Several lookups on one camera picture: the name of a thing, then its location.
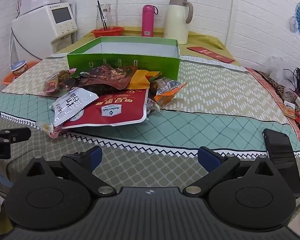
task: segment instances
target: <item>glass carafe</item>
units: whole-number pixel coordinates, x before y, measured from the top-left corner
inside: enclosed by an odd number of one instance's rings
[[[100,7],[97,5],[97,30],[112,30],[112,16],[111,16],[111,4],[100,4]]]

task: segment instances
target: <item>pink thermos bottle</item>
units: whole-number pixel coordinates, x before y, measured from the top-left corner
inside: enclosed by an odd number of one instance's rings
[[[154,15],[158,14],[158,8],[154,5],[145,5],[142,9],[142,36],[153,37]]]

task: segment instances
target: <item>red envelope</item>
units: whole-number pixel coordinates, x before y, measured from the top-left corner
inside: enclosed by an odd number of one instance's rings
[[[215,52],[213,52],[213,51],[211,51],[209,49],[206,49],[204,47],[188,47],[187,49],[193,50],[195,52],[199,52],[200,54],[212,57],[212,58],[220,60],[220,61],[222,61],[224,63],[230,64],[230,63],[232,63],[232,62],[235,61],[232,58],[228,58],[228,57],[222,56],[222,55],[220,55],[218,53],[215,53]]]

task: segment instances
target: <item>black straw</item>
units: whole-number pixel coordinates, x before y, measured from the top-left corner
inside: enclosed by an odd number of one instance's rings
[[[102,13],[102,10],[101,10],[101,6],[100,6],[100,3],[99,3],[99,0],[98,0],[98,7],[99,7],[101,21],[102,21],[102,24],[103,24],[103,30],[106,31],[106,30],[108,30],[107,29],[107,24],[106,24],[105,19],[103,17],[103,13]]]

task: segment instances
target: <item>black phone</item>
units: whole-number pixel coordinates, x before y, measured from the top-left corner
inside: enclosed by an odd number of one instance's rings
[[[285,179],[296,198],[300,197],[300,175],[288,135],[271,129],[263,130],[269,159]]]

